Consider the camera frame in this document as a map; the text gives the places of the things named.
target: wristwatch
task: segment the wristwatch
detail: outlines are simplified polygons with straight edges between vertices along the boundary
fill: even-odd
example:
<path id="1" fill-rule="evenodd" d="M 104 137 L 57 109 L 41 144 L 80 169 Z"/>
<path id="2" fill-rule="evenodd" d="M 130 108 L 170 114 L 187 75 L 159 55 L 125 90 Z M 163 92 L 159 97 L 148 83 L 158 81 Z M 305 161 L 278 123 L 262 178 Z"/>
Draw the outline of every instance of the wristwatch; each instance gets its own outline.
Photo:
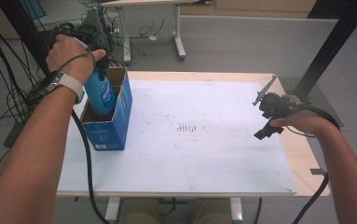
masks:
<path id="1" fill-rule="evenodd" d="M 41 81 L 38 89 L 40 94 L 47 95 L 60 86 L 68 87 L 76 93 L 76 104 L 79 104 L 82 101 L 84 95 L 83 85 L 74 77 L 70 77 L 64 72 L 52 72 Z"/>

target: watch strap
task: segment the watch strap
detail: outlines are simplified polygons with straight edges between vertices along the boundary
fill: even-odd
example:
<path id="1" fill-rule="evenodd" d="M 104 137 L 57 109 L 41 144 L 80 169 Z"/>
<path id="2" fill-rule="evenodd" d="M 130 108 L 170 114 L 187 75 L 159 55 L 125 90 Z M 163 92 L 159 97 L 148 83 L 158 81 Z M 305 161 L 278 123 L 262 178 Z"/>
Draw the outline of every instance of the watch strap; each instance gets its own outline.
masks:
<path id="1" fill-rule="evenodd" d="M 69 75 L 62 73 L 60 84 L 70 88 L 76 93 L 76 104 L 79 104 L 82 101 L 84 95 L 83 85 L 78 80 L 76 80 L 76 78 L 70 77 Z"/>

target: blue box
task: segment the blue box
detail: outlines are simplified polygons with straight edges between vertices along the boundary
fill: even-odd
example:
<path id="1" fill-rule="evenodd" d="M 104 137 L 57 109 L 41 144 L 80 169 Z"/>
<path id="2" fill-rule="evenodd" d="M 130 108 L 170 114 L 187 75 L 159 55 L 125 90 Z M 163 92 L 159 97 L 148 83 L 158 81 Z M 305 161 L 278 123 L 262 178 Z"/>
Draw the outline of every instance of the blue box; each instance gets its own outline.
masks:
<path id="1" fill-rule="evenodd" d="M 126 68 L 107 68 L 106 76 L 114 90 L 115 108 L 107 116 L 94 113 L 89 101 L 81 115 L 86 135 L 95 150 L 123 150 L 129 126 L 132 96 Z"/>

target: desk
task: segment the desk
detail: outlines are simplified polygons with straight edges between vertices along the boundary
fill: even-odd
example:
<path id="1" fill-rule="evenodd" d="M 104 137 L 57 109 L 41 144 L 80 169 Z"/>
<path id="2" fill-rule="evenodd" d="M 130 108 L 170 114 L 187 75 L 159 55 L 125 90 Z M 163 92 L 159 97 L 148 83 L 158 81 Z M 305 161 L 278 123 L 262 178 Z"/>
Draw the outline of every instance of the desk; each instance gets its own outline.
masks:
<path id="1" fill-rule="evenodd" d="M 244 73 L 190 73 L 190 72 L 133 72 L 129 71 L 129 80 L 189 80 L 189 81 L 204 81 L 204 80 L 212 80 L 212 81 L 223 81 L 223 82 L 254 82 L 259 83 L 261 87 L 264 87 L 270 80 L 271 74 L 244 74 Z M 276 92 L 278 94 L 283 94 L 281 83 L 278 79 L 271 86 L 269 91 Z M 318 163 L 316 162 L 314 155 L 309 147 L 309 143 L 307 139 L 303 136 L 284 131 L 279 136 L 281 139 L 282 149 L 288 161 L 288 164 L 291 168 L 293 178 L 296 185 L 297 193 L 295 194 L 286 194 L 286 193 L 265 193 L 265 192 L 257 192 L 257 193 L 248 193 L 248 192 L 168 192 L 163 191 L 161 189 L 159 192 L 125 192 L 125 191 L 98 191 L 100 185 L 102 185 L 105 181 L 100 179 L 100 175 L 98 178 L 94 179 L 94 190 L 97 196 L 104 197 L 245 197 L 245 196 L 258 196 L 258 197 L 267 197 L 267 196 L 312 196 L 314 192 L 318 189 L 323 181 L 323 177 L 321 175 L 313 175 L 310 169 L 319 168 Z M 83 147 L 81 148 L 73 148 L 72 139 L 70 139 L 70 131 L 69 137 L 67 140 L 67 149 L 66 156 L 64 158 L 63 168 L 62 168 L 62 178 L 58 188 L 58 195 L 62 196 L 87 196 L 87 181 L 86 181 L 86 160 L 85 160 L 85 152 Z M 103 160 L 105 157 L 93 156 L 93 166 L 97 164 L 97 160 Z M 70 164 L 74 163 L 77 166 L 77 169 L 70 169 Z M 83 190 L 77 190 L 77 179 L 83 179 L 80 182 L 81 188 Z M 62 186 L 69 186 L 72 189 L 62 190 Z M 324 195 L 329 194 L 329 189 L 326 189 L 323 192 Z"/>
<path id="2" fill-rule="evenodd" d="M 175 45 L 178 49 L 178 55 L 181 59 L 186 57 L 184 45 L 181 40 L 181 22 L 180 22 L 180 4 L 183 3 L 194 3 L 199 0 L 118 0 L 114 2 L 101 3 L 101 7 L 114 7 L 118 11 L 119 19 L 120 19 L 120 29 L 123 35 L 123 61 L 125 63 L 131 62 L 130 56 L 130 37 L 127 33 L 127 24 L 125 19 L 126 10 L 129 10 L 133 7 L 146 7 L 146 6 L 171 6 L 175 7 L 173 13 L 175 14 L 175 32 L 173 32 Z"/>

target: forearm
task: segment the forearm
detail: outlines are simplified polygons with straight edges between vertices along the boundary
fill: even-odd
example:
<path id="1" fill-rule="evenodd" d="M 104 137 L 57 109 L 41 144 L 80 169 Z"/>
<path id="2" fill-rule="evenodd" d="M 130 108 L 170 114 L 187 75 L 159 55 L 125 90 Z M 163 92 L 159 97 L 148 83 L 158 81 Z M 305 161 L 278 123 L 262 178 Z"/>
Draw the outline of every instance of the forearm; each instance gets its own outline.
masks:
<path id="1" fill-rule="evenodd" d="M 316 134 L 331 181 L 340 223 L 357 223 L 357 157 L 343 134 L 325 121 Z"/>
<path id="2" fill-rule="evenodd" d="M 13 223 L 5 219 L 10 217 L 21 217 L 17 223 L 51 223 L 75 99 L 73 91 L 58 88 L 26 123 L 0 174 L 0 223 Z"/>

